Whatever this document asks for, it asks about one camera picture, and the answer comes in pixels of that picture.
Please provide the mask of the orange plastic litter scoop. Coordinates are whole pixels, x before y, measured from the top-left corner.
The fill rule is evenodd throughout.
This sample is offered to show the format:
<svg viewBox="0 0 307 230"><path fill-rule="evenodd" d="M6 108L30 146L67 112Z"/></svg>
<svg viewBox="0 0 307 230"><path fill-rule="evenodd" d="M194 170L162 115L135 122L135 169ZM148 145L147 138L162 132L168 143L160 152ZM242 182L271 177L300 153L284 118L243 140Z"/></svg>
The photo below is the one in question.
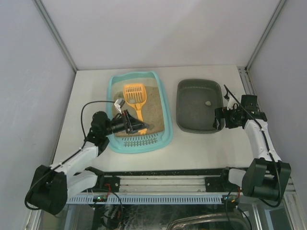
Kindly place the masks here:
<svg viewBox="0 0 307 230"><path fill-rule="evenodd" d="M125 84L123 86L123 95L126 103L136 111L138 119L143 121L142 107L147 102L145 85L142 83ZM129 103L129 99L134 99L135 103Z"/></svg>

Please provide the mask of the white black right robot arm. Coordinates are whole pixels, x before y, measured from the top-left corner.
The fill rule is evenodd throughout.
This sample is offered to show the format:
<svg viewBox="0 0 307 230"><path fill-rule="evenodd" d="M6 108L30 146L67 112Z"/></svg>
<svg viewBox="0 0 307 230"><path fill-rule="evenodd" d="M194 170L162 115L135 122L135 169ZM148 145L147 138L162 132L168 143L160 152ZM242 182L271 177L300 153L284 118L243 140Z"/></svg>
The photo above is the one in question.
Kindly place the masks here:
<svg viewBox="0 0 307 230"><path fill-rule="evenodd" d="M253 161L246 169L225 168L221 175L228 187L240 187L244 196L262 201L280 202L291 174L291 166L282 162L274 149L268 132L267 117L257 106L257 96L242 95L238 100L231 93L225 95L226 107L215 109L213 127L244 129L251 146Z"/></svg>

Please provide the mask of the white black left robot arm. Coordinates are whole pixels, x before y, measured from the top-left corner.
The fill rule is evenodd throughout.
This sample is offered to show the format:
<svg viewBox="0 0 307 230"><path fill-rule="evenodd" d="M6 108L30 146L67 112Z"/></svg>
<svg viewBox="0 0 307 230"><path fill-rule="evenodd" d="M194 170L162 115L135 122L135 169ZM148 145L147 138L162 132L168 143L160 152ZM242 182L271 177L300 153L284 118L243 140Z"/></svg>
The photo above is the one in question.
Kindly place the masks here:
<svg viewBox="0 0 307 230"><path fill-rule="evenodd" d="M108 146L108 136L125 131L134 134L149 125L129 114L127 110L109 119L105 112L93 115L84 143L65 160L35 170L24 204L30 210L43 210L56 215L67 200L88 188L102 188L104 172L87 164Z"/></svg>

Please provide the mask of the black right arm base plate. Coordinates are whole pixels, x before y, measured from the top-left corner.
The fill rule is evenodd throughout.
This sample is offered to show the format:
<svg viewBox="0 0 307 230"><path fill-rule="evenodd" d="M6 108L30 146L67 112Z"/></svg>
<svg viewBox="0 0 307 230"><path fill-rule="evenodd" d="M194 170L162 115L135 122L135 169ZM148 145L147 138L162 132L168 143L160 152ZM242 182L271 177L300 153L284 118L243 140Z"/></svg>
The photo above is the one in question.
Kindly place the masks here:
<svg viewBox="0 0 307 230"><path fill-rule="evenodd" d="M229 192L232 189L238 191L239 186L222 177L205 177L205 188L206 192L217 193Z"/></svg>

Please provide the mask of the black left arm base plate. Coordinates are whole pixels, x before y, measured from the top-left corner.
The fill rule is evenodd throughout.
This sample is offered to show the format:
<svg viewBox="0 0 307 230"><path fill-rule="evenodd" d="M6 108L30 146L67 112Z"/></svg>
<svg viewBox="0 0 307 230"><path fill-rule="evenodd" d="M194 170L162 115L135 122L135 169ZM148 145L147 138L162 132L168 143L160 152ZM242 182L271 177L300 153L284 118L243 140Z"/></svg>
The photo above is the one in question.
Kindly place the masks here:
<svg viewBox="0 0 307 230"><path fill-rule="evenodd" d="M120 187L120 178L116 176L101 177L97 180L95 189L104 189L111 192L118 192Z"/></svg>

